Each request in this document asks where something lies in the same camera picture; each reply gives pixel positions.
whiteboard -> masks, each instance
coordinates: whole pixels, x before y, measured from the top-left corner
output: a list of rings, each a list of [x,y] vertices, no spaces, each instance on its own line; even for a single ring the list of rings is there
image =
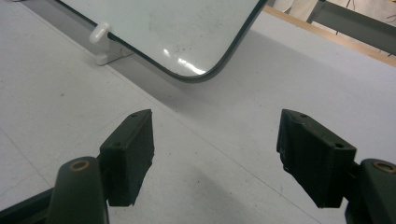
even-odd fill
[[[176,77],[217,73],[266,0],[63,0]]]

white bracket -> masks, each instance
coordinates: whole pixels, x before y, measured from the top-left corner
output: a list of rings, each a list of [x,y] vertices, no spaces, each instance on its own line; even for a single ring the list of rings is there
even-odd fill
[[[125,48],[122,44],[109,39],[107,37],[109,30],[110,24],[103,22],[97,25],[90,35],[90,42],[104,50],[104,52],[96,55],[97,65],[105,65],[133,54],[131,50]]]

mounting clip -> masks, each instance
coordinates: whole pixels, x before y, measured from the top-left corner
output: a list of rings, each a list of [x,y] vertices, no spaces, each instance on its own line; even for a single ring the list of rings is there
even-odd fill
[[[98,24],[90,35],[90,42],[104,50],[96,55],[97,65],[105,65],[133,54],[119,42],[109,39],[107,36],[109,30],[110,24],[103,22]]]

whiteboard surface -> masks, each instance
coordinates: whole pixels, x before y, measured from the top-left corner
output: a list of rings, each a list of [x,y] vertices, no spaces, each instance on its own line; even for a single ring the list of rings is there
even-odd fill
[[[262,0],[63,0],[174,75],[207,75]]]

wooden edge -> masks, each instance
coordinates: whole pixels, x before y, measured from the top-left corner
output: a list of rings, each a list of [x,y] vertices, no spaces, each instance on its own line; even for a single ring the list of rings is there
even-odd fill
[[[299,20],[297,18],[294,18],[294,17],[292,17],[289,14],[283,13],[283,12],[281,12],[279,10],[276,10],[276,9],[274,9],[272,7],[268,7],[268,6],[265,6],[262,11],[264,11],[264,12],[270,14],[270,15],[276,16],[276,17],[280,18],[283,21],[287,21],[289,23],[292,23],[292,24],[294,24],[294,25],[296,25],[296,26],[298,26],[300,28],[303,28],[303,29],[311,32],[311,33],[314,33],[316,35],[321,35],[321,36],[323,36],[323,37],[325,37],[327,39],[330,39],[331,41],[333,41],[333,42],[335,42],[337,44],[343,45],[343,46],[345,46],[347,48],[350,48],[350,49],[354,49],[354,50],[356,50],[356,51],[358,51],[358,52],[360,52],[362,54],[365,54],[365,55],[367,55],[369,57],[372,57],[372,58],[374,58],[376,60],[379,60],[379,61],[381,61],[383,63],[387,63],[387,64],[390,64],[390,65],[393,65],[393,66],[396,67],[396,59],[392,59],[390,57],[382,55],[379,52],[376,52],[376,51],[374,51],[372,49],[367,49],[366,47],[364,47],[364,46],[362,46],[362,45],[360,45],[358,43],[352,42],[352,41],[350,41],[348,39],[345,39],[345,38],[343,38],[341,36],[334,35],[334,34],[328,32],[328,31],[320,29],[320,28],[318,28],[318,27],[316,27],[316,26],[314,26],[314,25],[312,25],[310,23],[307,23],[305,21],[301,21],[301,20]]]

